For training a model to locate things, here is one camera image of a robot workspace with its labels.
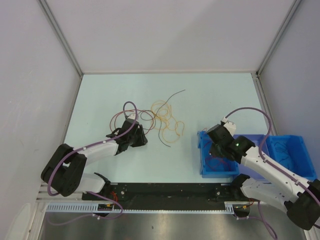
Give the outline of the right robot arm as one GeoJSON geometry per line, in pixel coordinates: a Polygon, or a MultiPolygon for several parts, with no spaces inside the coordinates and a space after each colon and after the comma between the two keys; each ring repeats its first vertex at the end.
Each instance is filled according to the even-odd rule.
{"type": "Polygon", "coordinates": [[[207,132],[212,141],[210,154],[242,164],[269,181],[264,185],[245,174],[239,175],[230,188],[231,196],[260,200],[288,216],[298,227],[309,231],[320,218],[320,181],[310,181],[277,163],[243,135],[233,137],[234,129],[220,123],[207,132]]]}

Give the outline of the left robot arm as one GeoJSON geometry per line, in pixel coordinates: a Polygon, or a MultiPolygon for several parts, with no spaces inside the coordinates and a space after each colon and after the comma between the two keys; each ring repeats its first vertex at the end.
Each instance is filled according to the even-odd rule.
{"type": "Polygon", "coordinates": [[[143,126],[134,119],[127,118],[121,128],[117,128],[103,141],[75,150],[64,143],[59,145],[40,178],[48,184],[50,196],[68,197],[74,192],[93,192],[100,200],[110,196],[110,181],[100,173],[85,173],[85,167],[126,151],[129,147],[145,146],[148,140],[143,126]]]}

